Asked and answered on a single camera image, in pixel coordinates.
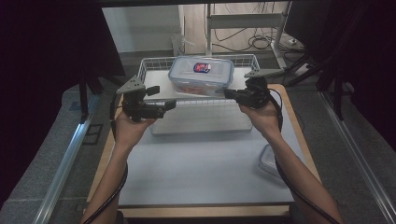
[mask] container lid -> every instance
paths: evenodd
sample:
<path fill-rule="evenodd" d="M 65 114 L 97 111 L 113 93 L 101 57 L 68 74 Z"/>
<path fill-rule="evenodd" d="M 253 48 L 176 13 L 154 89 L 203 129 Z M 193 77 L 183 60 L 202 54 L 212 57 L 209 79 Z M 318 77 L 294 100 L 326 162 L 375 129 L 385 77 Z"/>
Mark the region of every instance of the container lid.
<path fill-rule="evenodd" d="M 228 86 L 233 81 L 233 62 L 222 59 L 179 56 L 175 58 L 168 76 L 171 80 L 211 82 Z"/>

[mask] hand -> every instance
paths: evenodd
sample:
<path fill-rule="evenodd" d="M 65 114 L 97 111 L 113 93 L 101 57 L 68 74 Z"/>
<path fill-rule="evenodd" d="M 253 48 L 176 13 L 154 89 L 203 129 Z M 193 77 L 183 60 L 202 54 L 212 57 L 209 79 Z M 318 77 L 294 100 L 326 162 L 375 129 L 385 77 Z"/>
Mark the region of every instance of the hand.
<path fill-rule="evenodd" d="M 250 118 L 253 126 L 264 138 L 269 140 L 269 138 L 280 136 L 276 108 L 272 102 L 268 102 L 267 105 L 259 109 L 252 109 L 244 105 L 239 105 L 239 108 Z"/>
<path fill-rule="evenodd" d="M 156 119 L 145 119 L 134 122 L 122 111 L 116 120 L 116 148 L 130 153 L 132 148 L 140 141 L 143 133 Z"/>

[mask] forearm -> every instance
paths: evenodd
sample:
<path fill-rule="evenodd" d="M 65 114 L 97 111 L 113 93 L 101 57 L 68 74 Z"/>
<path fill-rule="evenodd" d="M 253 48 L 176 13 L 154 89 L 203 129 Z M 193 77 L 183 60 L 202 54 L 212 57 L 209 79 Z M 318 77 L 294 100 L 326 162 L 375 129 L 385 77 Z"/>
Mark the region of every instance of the forearm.
<path fill-rule="evenodd" d="M 273 148 L 279 166 L 293 187 L 341 223 L 342 219 L 335 200 L 291 150 L 281 135 L 267 136 L 267 140 Z M 299 197 L 293 194 L 293 198 L 310 223 L 328 223 Z"/>
<path fill-rule="evenodd" d="M 108 162 L 104 175 L 92 196 L 92 199 L 81 219 L 81 223 L 87 220 L 114 192 L 122 180 L 128 154 L 120 152 L 115 146 L 113 154 Z M 97 217 L 93 223 L 114 223 L 119 204 L 119 195 L 111 204 Z"/>

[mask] wire basket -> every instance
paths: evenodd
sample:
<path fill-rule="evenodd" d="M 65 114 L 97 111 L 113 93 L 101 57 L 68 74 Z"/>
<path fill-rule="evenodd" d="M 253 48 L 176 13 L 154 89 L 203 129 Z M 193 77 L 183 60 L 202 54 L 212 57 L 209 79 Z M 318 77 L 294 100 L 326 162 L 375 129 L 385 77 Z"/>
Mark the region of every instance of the wire basket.
<path fill-rule="evenodd" d="M 143 59 L 137 76 L 144 82 L 147 71 L 170 70 L 175 58 L 176 57 Z M 250 70 L 260 69 L 254 54 L 216 55 L 211 58 L 230 60 L 233 62 L 233 67 L 248 67 Z"/>
<path fill-rule="evenodd" d="M 182 133 L 231 133 L 250 132 L 252 124 L 248 116 L 241 113 L 235 100 L 197 97 L 196 95 L 175 94 L 168 79 L 168 72 L 176 57 L 147 58 L 140 64 L 138 77 L 145 85 L 162 85 L 161 97 L 147 97 L 148 104 L 164 104 L 168 99 L 177 99 L 175 109 L 167 111 L 163 119 L 150 126 L 154 135 Z M 260 69 L 253 54 L 219 55 L 215 59 L 230 60 L 235 72 L 237 68 L 251 71 Z"/>

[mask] metal rail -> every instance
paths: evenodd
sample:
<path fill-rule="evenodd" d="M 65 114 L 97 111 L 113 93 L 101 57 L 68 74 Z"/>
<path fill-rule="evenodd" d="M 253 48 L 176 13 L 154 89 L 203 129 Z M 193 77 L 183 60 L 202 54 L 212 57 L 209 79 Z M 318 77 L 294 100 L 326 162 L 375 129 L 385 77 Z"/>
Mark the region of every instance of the metal rail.
<path fill-rule="evenodd" d="M 33 223 L 41 224 L 48 223 L 50 220 L 50 216 L 52 211 L 58 202 L 59 196 L 64 188 L 64 182 L 66 181 L 70 170 L 73 166 L 73 162 L 78 154 L 79 147 L 81 146 L 82 140 L 84 139 L 85 133 L 88 130 L 88 127 L 91 124 L 91 120 L 93 117 L 93 113 L 96 110 L 96 107 L 99 102 L 99 95 L 94 95 L 89 103 L 89 116 L 87 120 L 83 124 L 79 124 L 73 138 L 70 142 L 69 147 L 64 153 L 64 158 L 59 165 L 59 168 L 55 174 L 55 177 L 52 179 L 52 183 L 49 186 L 49 190 L 47 191 L 46 196 L 43 199 L 40 208 L 38 209 L 37 214 L 35 215 L 35 220 Z"/>

